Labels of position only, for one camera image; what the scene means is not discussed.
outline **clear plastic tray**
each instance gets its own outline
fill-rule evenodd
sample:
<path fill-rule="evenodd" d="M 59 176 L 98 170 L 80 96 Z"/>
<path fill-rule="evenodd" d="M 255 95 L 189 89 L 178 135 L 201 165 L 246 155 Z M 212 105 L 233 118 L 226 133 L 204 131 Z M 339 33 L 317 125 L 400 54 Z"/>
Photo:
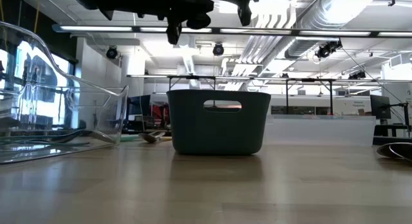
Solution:
<path fill-rule="evenodd" d="M 119 143 L 127 86 L 68 75 L 44 41 L 20 27 L 0 23 L 0 40 L 0 163 Z"/>

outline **wooden table surface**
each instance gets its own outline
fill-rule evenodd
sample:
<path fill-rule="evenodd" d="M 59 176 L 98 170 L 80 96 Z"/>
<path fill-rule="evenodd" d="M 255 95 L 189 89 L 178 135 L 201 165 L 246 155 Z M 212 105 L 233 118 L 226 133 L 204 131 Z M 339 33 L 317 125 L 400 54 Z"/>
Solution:
<path fill-rule="evenodd" d="M 412 222 L 412 167 L 372 147 L 182 156 L 171 142 L 0 167 L 0 223 Z"/>

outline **dark gray plastic bin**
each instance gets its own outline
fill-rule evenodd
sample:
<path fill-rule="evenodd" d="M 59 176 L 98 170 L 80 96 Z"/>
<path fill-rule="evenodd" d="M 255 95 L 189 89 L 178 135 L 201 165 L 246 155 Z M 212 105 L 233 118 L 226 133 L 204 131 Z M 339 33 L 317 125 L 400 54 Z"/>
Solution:
<path fill-rule="evenodd" d="M 245 155 L 261 149 L 269 94 L 179 89 L 167 92 L 167 98 L 179 153 Z M 238 101 L 242 108 L 204 107 L 208 100 Z"/>

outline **ceiling duct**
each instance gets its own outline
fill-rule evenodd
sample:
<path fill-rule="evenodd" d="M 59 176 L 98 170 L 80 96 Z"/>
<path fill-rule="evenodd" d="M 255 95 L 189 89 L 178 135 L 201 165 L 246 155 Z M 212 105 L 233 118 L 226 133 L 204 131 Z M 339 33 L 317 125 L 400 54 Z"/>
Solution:
<path fill-rule="evenodd" d="M 311 30 L 338 30 L 357 17 L 372 0 L 317 0 L 311 9 L 300 19 L 295 28 Z M 273 77 L 295 63 L 319 41 L 297 40 L 296 37 L 283 37 L 274 51 L 263 62 L 269 72 L 265 77 Z"/>

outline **bin handle cutout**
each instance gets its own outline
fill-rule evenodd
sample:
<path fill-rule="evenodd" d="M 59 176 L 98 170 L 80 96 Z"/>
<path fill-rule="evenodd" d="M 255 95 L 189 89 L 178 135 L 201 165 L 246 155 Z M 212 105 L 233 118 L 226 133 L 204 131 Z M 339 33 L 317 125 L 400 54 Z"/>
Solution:
<path fill-rule="evenodd" d="M 233 100 L 208 100 L 203 103 L 207 112 L 237 113 L 242 110 L 242 104 Z"/>

